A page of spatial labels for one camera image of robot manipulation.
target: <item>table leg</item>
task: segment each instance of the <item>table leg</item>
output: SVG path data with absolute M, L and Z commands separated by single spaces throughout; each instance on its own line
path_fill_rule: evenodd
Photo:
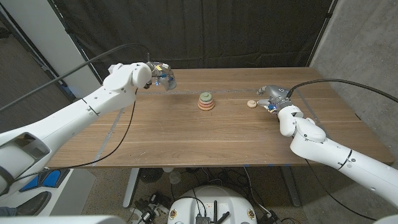
M 292 171 L 290 170 L 290 167 L 283 166 L 280 167 L 280 169 L 282 171 L 282 176 L 284 177 L 285 184 L 287 190 L 289 191 L 290 199 L 292 201 L 293 206 L 295 207 L 301 206 L 299 193 L 297 193 L 296 184 L 294 183 L 293 174 Z
M 138 181 L 138 172 L 139 168 L 132 168 L 130 171 L 130 178 L 123 199 L 124 208 L 128 208 L 131 204 L 132 196 L 134 195 L 134 190 L 136 188 L 136 183 Z

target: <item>white panel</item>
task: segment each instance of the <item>white panel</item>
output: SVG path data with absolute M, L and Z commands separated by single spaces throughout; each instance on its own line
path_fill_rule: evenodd
M 0 2 L 59 75 L 85 61 L 47 0 Z M 64 80 L 77 98 L 100 87 L 87 66 Z

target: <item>black curtain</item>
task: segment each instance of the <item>black curtain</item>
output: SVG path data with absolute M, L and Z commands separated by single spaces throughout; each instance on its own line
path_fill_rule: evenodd
M 172 68 L 304 67 L 331 0 L 54 0 L 88 58 L 129 42 Z M 94 63 L 144 61 L 136 47 Z

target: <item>blue part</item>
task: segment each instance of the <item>blue part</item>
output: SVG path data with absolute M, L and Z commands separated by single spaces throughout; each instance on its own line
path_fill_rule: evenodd
M 43 181 L 43 186 L 45 187 L 55 187 L 58 178 L 60 177 L 60 171 L 53 171 L 51 172 Z
M 32 181 L 30 181 L 27 185 L 25 185 L 25 187 L 21 188 L 21 190 L 27 190 L 27 189 L 37 187 L 38 181 L 39 181 L 39 177 L 36 176 Z

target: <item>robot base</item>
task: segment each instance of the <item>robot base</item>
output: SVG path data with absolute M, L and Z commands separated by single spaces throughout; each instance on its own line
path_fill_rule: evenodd
M 229 212 L 229 215 L 222 222 L 222 224 L 256 224 L 256 215 L 252 205 L 242 195 L 237 192 L 217 185 L 205 185 L 194 189 L 195 194 L 199 200 L 201 200 L 206 207 L 207 219 L 201 218 L 200 223 L 214 222 L 214 204 L 217 201 L 217 219 L 223 216 L 224 213 Z M 181 196 L 181 199 L 177 199 L 169 213 L 167 220 L 168 224 L 184 223 L 184 224 L 195 224 L 198 212 L 198 204 L 200 214 L 202 217 L 205 216 L 205 210 L 203 205 L 194 198 L 184 197 L 195 197 L 192 190 L 186 192 Z

